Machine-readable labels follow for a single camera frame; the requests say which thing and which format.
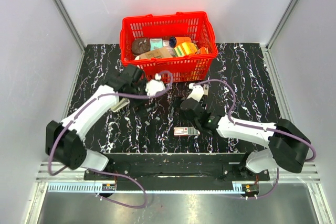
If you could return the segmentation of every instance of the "brown round object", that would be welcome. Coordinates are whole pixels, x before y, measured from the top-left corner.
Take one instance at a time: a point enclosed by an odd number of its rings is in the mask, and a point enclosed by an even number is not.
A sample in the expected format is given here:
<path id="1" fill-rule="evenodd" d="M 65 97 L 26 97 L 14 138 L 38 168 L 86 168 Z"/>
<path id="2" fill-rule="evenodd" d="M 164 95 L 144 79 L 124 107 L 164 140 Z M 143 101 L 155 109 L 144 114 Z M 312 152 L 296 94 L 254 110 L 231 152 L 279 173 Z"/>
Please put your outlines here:
<path id="1" fill-rule="evenodd" d="M 132 43 L 132 53 L 137 56 L 149 52 L 151 50 L 151 44 L 148 38 L 136 39 Z"/>

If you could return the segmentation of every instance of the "gray floor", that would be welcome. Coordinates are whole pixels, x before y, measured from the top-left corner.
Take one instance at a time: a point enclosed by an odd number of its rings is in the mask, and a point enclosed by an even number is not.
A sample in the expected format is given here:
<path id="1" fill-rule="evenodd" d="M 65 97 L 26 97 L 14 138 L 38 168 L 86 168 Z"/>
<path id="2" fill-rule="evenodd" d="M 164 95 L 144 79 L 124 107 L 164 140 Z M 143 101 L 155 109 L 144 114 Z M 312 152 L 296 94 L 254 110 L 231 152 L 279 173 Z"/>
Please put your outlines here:
<path id="1" fill-rule="evenodd" d="M 261 185 L 268 190 L 270 185 Z M 142 195 L 112 195 L 129 204 L 141 204 Z M 129 209 L 91 194 L 48 193 L 39 224 L 110 223 L 318 223 L 308 189 L 279 185 L 261 200 L 229 199 L 225 195 L 149 195 L 146 209 Z"/>

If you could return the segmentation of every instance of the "marble tabletop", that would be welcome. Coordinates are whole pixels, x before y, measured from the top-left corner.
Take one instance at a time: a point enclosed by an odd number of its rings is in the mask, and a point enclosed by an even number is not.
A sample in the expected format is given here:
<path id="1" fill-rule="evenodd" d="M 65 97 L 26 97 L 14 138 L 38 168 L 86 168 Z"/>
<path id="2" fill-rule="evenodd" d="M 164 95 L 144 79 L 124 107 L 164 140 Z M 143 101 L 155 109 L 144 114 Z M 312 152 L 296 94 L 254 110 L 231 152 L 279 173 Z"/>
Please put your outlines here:
<path id="1" fill-rule="evenodd" d="M 217 47 L 218 57 L 206 78 L 225 80 L 235 90 L 237 105 L 233 117 L 277 122 L 280 112 L 259 44 L 223 43 Z M 88 45 L 68 114 L 86 102 L 104 79 L 122 69 L 119 45 Z M 145 115 L 135 113 L 129 106 L 118 113 L 108 111 L 86 135 L 86 148 L 105 153 L 226 153 L 262 149 L 235 138 L 174 136 L 174 127 L 191 126 L 179 117 L 178 109 L 172 112 L 174 98 L 187 97 L 189 93 L 188 83 L 174 83 L 164 97 L 148 102 L 157 103 L 158 107 Z M 209 112 L 227 113 L 232 101 L 229 90 L 220 83 L 209 86 Z"/>

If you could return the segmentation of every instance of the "red basket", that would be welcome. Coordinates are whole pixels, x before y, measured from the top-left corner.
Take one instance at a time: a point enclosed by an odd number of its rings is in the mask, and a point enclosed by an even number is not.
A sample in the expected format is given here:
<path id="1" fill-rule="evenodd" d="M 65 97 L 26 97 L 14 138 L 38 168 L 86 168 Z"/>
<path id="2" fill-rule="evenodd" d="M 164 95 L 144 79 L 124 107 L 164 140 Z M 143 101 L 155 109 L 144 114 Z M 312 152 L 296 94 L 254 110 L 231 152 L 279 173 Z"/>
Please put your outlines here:
<path id="1" fill-rule="evenodd" d="M 209 54 L 167 59 L 134 60 L 132 42 L 137 38 L 190 37 L 199 48 L 207 47 Z M 156 73 L 168 70 L 173 82 L 204 80 L 205 75 L 218 55 L 215 33 L 205 12 L 176 13 L 175 15 L 128 17 L 122 21 L 120 32 L 121 62 L 143 69 L 151 80 Z M 169 76 L 163 75 L 164 82 Z"/>

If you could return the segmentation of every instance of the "yellow striped package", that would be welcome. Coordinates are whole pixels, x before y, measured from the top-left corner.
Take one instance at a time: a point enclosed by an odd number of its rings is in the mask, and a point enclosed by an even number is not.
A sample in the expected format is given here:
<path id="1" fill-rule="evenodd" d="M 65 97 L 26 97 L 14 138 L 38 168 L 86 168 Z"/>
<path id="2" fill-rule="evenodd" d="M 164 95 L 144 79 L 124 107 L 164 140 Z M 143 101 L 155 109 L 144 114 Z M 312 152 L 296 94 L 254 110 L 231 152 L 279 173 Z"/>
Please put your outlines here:
<path id="1" fill-rule="evenodd" d="M 175 54 L 178 57 L 186 55 L 194 55 L 198 51 L 196 44 L 191 42 L 183 42 L 174 48 Z"/>

